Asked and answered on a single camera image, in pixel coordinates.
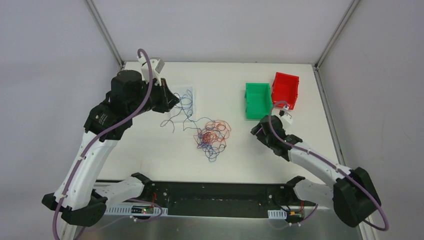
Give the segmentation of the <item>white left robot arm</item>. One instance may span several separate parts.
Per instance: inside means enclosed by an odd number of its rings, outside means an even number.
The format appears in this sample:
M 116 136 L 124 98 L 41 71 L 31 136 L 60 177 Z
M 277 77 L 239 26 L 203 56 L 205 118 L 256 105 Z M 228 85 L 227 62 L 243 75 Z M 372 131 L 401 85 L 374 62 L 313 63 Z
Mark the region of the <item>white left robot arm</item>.
M 147 202 L 152 198 L 153 189 L 147 185 L 151 180 L 140 173 L 133 173 L 127 179 L 95 189 L 94 184 L 103 165 L 118 141 L 133 122 L 129 120 L 92 142 L 98 134 L 124 120 L 141 105 L 138 111 L 158 113 L 169 112 L 179 99 L 170 91 L 166 79 L 154 77 L 152 90 L 136 70 L 122 70 L 111 80 L 111 90 L 105 99 L 93 107 L 84 124 L 84 133 L 78 154 L 60 188 L 46 194 L 42 204 L 50 210 L 56 209 L 68 224 L 91 227 L 96 224 L 106 210 L 127 200 L 137 198 Z

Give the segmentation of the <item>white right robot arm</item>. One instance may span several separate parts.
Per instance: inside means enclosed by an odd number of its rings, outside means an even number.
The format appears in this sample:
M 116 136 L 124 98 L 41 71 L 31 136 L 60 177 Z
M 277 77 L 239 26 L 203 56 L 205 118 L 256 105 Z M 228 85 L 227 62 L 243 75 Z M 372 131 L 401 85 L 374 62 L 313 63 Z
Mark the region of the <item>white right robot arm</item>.
M 314 152 L 301 138 L 286 134 L 276 115 L 264 116 L 250 133 L 273 153 L 307 170 L 321 183 L 296 176 L 285 184 L 284 200 L 290 205 L 308 201 L 331 209 L 347 226 L 356 227 L 378 211 L 381 200 L 369 173 L 333 163 Z

